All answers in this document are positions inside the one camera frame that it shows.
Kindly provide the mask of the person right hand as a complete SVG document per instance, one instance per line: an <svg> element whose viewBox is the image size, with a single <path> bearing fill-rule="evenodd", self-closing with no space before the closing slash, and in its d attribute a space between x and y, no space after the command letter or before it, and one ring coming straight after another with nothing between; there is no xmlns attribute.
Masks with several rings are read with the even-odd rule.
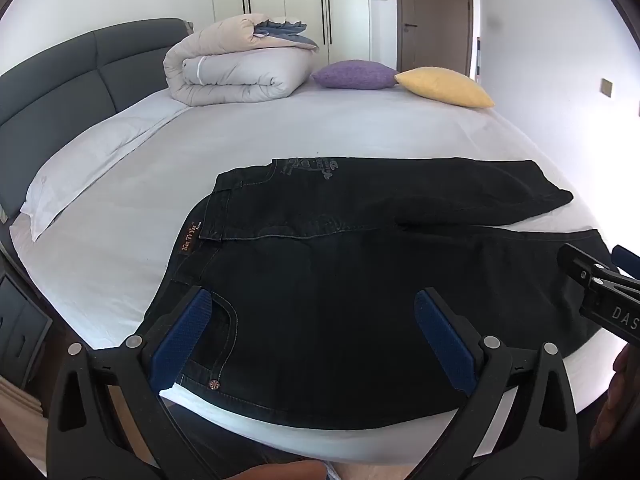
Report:
<svg viewBox="0 0 640 480"><path fill-rule="evenodd" d="M639 349L626 344L614 361L613 370L605 404L591 430L590 448L596 448L612 436L631 400L639 394Z"/></svg>

